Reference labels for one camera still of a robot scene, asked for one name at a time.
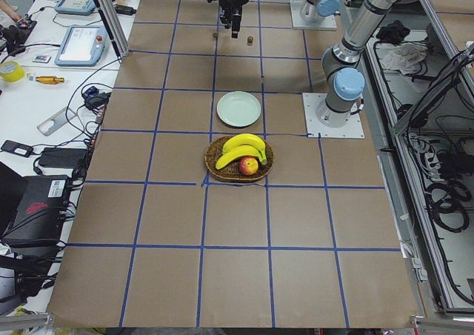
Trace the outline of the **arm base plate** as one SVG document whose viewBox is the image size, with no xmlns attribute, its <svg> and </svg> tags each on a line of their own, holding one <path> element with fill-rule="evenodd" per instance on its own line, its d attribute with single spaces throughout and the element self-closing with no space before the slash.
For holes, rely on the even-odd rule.
<svg viewBox="0 0 474 335">
<path fill-rule="evenodd" d="M 316 6 L 306 0 L 292 0 L 290 2 L 290 13 L 293 28 L 299 30 L 325 30 L 336 31 L 337 24 L 334 15 L 321 16 Z"/>
<path fill-rule="evenodd" d="M 304 116 L 310 138 L 363 139 L 364 131 L 353 104 L 346 113 L 331 111 L 326 105 L 326 93 L 303 93 Z"/>
</svg>

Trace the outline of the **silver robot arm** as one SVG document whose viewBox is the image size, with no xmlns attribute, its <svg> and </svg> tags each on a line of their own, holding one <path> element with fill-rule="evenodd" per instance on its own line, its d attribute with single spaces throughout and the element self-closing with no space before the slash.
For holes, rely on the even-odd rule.
<svg viewBox="0 0 474 335">
<path fill-rule="evenodd" d="M 333 16 L 340 7 L 340 0 L 306 0 L 300 10 L 305 24 L 319 24 Z"/>
<path fill-rule="evenodd" d="M 328 93 L 316 108 L 317 119 L 330 127 L 346 124 L 355 102 L 364 91 L 365 80 L 356 69 L 368 39 L 394 4 L 418 0 L 364 0 L 357 17 L 341 41 L 323 55 L 322 67 Z"/>
</svg>

